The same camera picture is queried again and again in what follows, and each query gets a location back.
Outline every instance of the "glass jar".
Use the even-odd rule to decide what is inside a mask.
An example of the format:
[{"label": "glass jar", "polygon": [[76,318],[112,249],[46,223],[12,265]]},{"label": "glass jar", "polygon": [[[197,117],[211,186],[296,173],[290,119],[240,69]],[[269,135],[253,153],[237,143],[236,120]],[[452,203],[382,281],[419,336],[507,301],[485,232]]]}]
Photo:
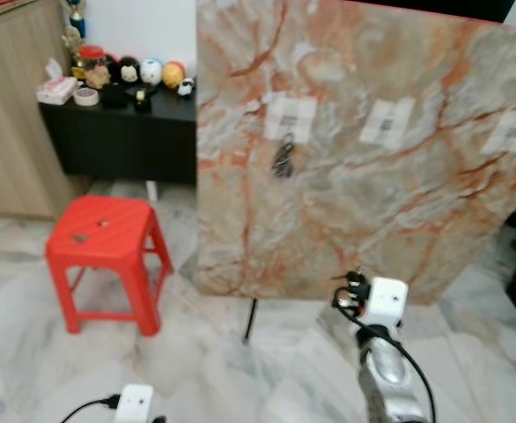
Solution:
[{"label": "glass jar", "polygon": [[85,84],[96,90],[109,84],[109,70],[103,48],[90,45],[80,46],[79,53],[84,67]]}]

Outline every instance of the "barcode sticker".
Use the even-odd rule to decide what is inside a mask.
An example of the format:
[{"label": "barcode sticker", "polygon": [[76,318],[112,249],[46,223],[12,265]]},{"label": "barcode sticker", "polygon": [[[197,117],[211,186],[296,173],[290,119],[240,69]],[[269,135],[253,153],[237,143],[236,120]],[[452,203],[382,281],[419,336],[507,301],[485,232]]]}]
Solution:
[{"label": "barcode sticker", "polygon": [[290,99],[278,94],[268,103],[264,136],[278,142],[290,132],[295,143],[307,144],[316,108],[314,97]]},{"label": "barcode sticker", "polygon": [[396,103],[376,100],[360,134],[360,141],[398,150],[401,148],[402,137],[407,130],[414,107],[415,99],[410,97]]},{"label": "barcode sticker", "polygon": [[504,112],[480,153],[516,152],[516,110]]}]

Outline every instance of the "metal robot arm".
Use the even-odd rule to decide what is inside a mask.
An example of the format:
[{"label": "metal robot arm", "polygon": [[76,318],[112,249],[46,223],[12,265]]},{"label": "metal robot arm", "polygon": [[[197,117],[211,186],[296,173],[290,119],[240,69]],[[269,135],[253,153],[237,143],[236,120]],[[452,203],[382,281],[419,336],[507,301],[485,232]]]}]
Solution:
[{"label": "metal robot arm", "polygon": [[[361,273],[354,271],[343,277],[348,285],[335,291],[333,307],[352,322],[361,324],[359,330],[350,327],[350,332],[356,336],[360,348],[358,382],[364,392],[370,422],[428,423],[414,396],[408,362],[394,341],[409,288],[404,282],[391,278],[374,278],[368,284]],[[351,318],[345,312],[351,312]]]}]

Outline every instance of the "wooden cabinet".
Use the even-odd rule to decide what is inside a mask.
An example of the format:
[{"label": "wooden cabinet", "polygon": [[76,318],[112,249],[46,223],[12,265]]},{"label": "wooden cabinet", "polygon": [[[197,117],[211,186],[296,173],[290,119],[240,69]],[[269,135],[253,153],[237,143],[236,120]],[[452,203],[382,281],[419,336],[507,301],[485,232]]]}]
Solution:
[{"label": "wooden cabinet", "polygon": [[37,0],[0,16],[0,214],[52,219],[83,192],[51,145],[35,87],[54,57],[66,64],[58,0]]}]

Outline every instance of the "marble board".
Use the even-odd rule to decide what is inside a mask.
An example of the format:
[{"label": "marble board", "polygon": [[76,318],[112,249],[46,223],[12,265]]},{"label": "marble board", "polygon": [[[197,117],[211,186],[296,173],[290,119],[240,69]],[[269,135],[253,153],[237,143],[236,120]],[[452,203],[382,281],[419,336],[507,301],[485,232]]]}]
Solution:
[{"label": "marble board", "polygon": [[202,292],[327,298],[360,265],[432,303],[516,207],[515,27],[198,0],[197,39]]}]

